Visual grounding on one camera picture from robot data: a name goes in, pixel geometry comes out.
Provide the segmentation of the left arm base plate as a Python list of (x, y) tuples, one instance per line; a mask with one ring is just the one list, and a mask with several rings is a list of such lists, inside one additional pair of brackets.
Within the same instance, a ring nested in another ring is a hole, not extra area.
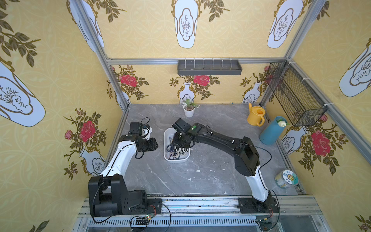
[(147, 199), (143, 204), (137, 206), (131, 206), (126, 211), (125, 215), (147, 215), (154, 213), (159, 215), (162, 211), (162, 199), (160, 198), (150, 198)]

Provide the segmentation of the pink handled scissors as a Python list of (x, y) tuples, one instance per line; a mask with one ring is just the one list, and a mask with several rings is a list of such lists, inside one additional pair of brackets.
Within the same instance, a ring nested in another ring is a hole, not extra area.
[(169, 153), (168, 159), (169, 160), (174, 160), (175, 159), (175, 150), (174, 150), (174, 152)]

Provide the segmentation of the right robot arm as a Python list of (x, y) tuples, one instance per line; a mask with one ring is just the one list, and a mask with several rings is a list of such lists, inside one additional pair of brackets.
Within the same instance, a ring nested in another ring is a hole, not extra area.
[(250, 208), (264, 212), (277, 205), (260, 174), (260, 155), (250, 138), (228, 137), (200, 123), (190, 125), (181, 118), (172, 127), (176, 131), (177, 148), (190, 149), (196, 143), (206, 144), (234, 158), (236, 171), (246, 177), (252, 191), (252, 197), (244, 200)]

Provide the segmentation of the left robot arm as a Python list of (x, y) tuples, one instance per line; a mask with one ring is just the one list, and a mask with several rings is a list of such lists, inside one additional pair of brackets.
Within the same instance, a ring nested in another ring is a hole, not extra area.
[(129, 191), (124, 176), (134, 156), (158, 148), (151, 132), (152, 127), (148, 124), (132, 122), (128, 134), (119, 138), (117, 149), (107, 167), (99, 176), (89, 180), (89, 208), (93, 218), (128, 215), (135, 208), (149, 207), (146, 191)]

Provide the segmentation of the white plastic storage box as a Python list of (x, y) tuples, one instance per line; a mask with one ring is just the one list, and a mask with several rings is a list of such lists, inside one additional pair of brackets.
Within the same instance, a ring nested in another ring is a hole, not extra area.
[(168, 128), (163, 135), (163, 156), (164, 159), (171, 163), (182, 163), (189, 159), (190, 149), (181, 148), (175, 144), (174, 138), (176, 130)]

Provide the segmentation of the dark blue scissors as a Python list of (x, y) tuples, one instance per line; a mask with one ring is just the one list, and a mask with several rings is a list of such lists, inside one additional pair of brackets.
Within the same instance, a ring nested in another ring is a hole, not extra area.
[(171, 152), (174, 152), (174, 143), (170, 143), (167, 147), (166, 147), (166, 151), (171, 153)]

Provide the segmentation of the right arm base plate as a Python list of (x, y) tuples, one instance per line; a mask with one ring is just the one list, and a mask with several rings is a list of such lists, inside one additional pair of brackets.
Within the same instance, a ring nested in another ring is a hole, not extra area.
[(279, 213), (278, 202), (275, 198), (268, 197), (261, 202), (253, 197), (238, 198), (237, 208), (242, 214), (274, 214)]

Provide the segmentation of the white kitchen shears front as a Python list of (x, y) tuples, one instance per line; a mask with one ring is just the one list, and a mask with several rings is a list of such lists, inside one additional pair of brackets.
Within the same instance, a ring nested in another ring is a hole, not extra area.
[(174, 148), (176, 155), (185, 156), (188, 152), (188, 148), (181, 148), (179, 146), (175, 146)]

